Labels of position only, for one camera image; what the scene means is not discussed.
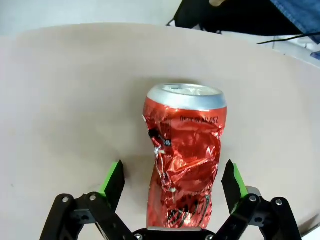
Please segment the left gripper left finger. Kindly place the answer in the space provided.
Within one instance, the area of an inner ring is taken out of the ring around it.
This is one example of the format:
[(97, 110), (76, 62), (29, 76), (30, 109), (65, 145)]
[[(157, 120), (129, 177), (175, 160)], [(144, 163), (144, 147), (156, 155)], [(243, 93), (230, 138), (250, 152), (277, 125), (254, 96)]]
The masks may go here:
[(102, 189), (74, 198), (58, 195), (46, 219), (41, 240), (77, 240), (84, 225), (94, 224), (105, 240), (131, 240), (133, 233), (116, 214), (125, 186), (124, 165), (114, 162)]

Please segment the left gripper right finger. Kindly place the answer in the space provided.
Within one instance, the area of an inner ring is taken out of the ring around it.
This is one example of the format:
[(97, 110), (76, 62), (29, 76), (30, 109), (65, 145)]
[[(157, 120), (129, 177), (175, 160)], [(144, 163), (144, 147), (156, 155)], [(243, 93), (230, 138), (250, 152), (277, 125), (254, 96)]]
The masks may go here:
[(265, 200), (257, 188), (249, 191), (238, 166), (231, 160), (221, 180), (230, 216), (217, 231), (216, 240), (239, 240), (248, 226), (259, 228), (265, 240), (300, 240), (291, 206), (284, 197)]

